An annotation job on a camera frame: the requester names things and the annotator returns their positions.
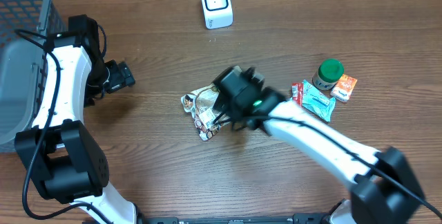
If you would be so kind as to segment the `red white snack bar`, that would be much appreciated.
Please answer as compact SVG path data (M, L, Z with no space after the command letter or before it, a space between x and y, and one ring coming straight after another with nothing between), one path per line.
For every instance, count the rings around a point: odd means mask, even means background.
M292 100L299 106L302 106L303 83L296 82L291 85Z

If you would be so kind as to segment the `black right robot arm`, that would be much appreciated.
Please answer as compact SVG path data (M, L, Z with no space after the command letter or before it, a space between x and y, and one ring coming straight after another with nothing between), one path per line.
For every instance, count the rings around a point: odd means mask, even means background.
M215 109L232 124L262 129L302 151L347 188L321 223L406 223L425 195L404 154L390 147L379 151L356 142L317 120L293 100L270 87L253 68L232 66L214 81Z

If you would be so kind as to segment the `green lid jar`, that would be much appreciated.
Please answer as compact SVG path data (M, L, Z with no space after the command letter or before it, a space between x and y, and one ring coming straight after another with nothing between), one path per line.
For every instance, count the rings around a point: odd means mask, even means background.
M312 77L313 85L322 91L331 90L344 74L344 66L337 59L326 59Z

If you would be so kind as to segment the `brown snack bag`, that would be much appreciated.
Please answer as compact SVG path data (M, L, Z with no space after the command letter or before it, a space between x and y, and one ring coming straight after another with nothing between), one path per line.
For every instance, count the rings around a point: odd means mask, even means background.
M225 123L219 124L219 122L228 119L224 114L216 120L221 114L221 111L213 108L218 95L217 88L210 84L181 97L184 111L191 114L196 131L203 141L212 139L225 125Z

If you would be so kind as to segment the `teal snack packet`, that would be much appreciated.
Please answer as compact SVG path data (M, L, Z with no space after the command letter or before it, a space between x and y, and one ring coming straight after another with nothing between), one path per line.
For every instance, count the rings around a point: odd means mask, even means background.
M302 85L302 106L322 120L330 122L336 106L336 99L334 97L328 98L307 80L303 80Z

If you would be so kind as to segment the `orange snack packet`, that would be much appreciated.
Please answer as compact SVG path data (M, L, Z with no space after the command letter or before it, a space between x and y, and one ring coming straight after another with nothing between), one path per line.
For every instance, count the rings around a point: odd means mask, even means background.
M330 95L346 103L349 101L356 83L356 78L343 74L331 90Z

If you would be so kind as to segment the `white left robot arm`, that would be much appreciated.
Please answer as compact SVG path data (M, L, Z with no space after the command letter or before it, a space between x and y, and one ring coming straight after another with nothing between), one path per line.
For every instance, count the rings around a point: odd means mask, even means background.
M42 50L47 65L37 116L29 130L15 136L26 168L25 213L47 220L80 208L95 223L145 223L139 207L110 183L106 156L84 125L84 107L135 84L125 62L105 61L103 27L77 15L69 17L66 32L15 32Z

